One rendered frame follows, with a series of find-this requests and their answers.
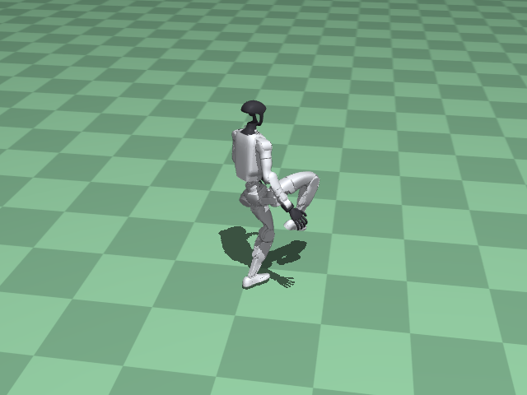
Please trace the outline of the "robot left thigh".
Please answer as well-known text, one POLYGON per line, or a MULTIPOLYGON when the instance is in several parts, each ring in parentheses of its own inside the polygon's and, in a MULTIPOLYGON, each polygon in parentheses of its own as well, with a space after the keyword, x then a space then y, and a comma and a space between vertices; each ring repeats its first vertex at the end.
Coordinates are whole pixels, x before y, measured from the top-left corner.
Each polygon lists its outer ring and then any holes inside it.
POLYGON ((273 228, 273 217, 272 213, 268 206, 256 207, 251 203, 247 202, 244 192, 240 195, 240 203, 246 207, 250 207, 250 210, 254 213, 258 220, 263 223, 263 227, 259 231, 259 238, 268 242, 271 241, 274 237, 274 228, 273 228))

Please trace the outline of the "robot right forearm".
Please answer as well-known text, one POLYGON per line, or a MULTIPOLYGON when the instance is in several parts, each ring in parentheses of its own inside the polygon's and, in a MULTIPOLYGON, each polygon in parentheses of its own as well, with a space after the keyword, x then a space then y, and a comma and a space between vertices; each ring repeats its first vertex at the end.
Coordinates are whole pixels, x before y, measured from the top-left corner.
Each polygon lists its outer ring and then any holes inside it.
POLYGON ((281 184, 278 181, 277 175, 275 173, 270 173, 268 176, 268 180, 271 185, 269 189, 271 192, 273 192, 274 196, 277 198, 277 202, 279 202, 280 205, 283 204, 287 209, 289 209, 291 207, 291 202, 289 201, 287 195, 282 190, 281 184))

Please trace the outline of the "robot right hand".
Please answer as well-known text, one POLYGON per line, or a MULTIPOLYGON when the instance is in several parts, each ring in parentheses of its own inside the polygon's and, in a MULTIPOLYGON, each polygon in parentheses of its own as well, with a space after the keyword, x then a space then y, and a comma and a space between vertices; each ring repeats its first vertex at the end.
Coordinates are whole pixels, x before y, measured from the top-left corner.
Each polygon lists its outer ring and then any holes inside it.
POLYGON ((306 213, 304 213, 302 210, 299 210, 298 208, 293 208, 294 207, 293 204, 291 204, 291 207, 289 209, 287 209, 283 204, 281 206, 282 206, 282 208, 283 208, 283 210, 285 212, 289 212, 290 213, 290 217, 295 222, 295 224, 297 226, 297 230, 300 229, 300 226, 301 226, 301 229, 305 228, 305 225, 308 223, 307 219, 305 218, 305 216, 307 216, 306 213), (303 225, 302 225, 301 222, 303 223, 303 225))

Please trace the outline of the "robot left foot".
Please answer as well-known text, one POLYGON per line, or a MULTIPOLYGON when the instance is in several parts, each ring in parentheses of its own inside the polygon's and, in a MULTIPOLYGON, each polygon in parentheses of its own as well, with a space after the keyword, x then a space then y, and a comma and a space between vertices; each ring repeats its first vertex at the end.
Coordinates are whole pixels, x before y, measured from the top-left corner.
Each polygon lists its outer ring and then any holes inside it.
MULTIPOLYGON (((254 274, 255 275, 255 274, 254 274)), ((257 273, 254 278, 250 278, 250 274, 243 279, 243 287, 252 286, 255 283, 265 281, 270 278, 269 273, 257 273)))

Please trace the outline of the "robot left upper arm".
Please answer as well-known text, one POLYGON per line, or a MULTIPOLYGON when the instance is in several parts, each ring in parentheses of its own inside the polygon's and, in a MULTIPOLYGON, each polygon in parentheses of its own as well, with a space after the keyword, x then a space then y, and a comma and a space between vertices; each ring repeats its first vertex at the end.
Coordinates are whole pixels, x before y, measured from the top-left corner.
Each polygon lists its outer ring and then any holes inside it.
MULTIPOLYGON (((241 128, 242 129, 242 128, 241 128)), ((233 139, 233 146, 232 146, 232 160, 235 163, 235 137, 236 133, 239 131, 239 129, 236 129, 232 132, 232 139, 233 139)))

